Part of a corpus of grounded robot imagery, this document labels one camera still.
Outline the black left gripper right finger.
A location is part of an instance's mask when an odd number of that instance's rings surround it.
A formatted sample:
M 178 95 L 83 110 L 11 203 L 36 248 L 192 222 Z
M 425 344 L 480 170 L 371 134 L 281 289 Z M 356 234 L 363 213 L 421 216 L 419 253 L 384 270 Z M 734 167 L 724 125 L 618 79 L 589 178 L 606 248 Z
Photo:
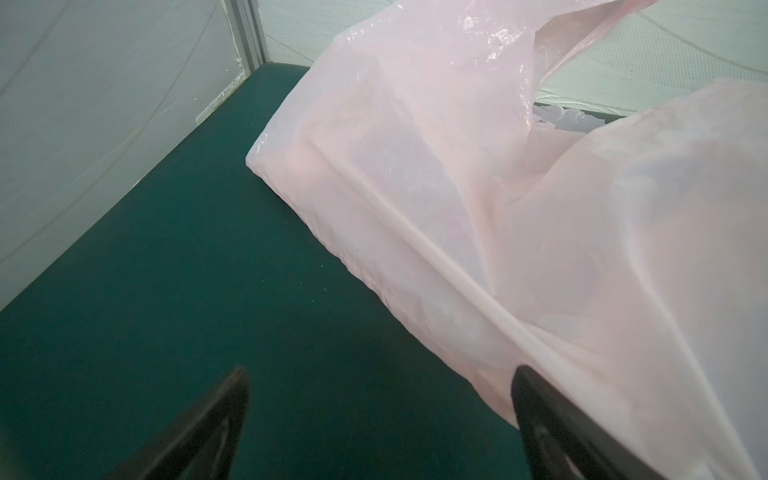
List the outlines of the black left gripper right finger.
M 528 365 L 511 382 L 511 399 L 534 479 L 660 479 Z

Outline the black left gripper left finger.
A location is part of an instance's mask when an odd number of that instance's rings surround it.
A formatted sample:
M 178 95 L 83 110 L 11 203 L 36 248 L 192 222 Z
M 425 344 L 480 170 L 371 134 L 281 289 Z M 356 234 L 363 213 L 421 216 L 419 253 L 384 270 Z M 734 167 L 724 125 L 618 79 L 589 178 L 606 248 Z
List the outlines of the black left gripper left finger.
M 106 479 L 227 479 L 250 400 L 247 371 L 232 370 Z

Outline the pink plastic bag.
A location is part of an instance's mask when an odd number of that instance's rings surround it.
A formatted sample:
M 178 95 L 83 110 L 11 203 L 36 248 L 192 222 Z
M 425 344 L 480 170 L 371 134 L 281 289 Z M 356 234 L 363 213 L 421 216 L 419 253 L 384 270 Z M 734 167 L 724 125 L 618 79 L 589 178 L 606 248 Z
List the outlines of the pink plastic bag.
M 638 1 L 401 1 L 246 162 L 500 416 L 529 365 L 670 479 L 767 475 L 767 86 L 588 133 L 543 80 Z

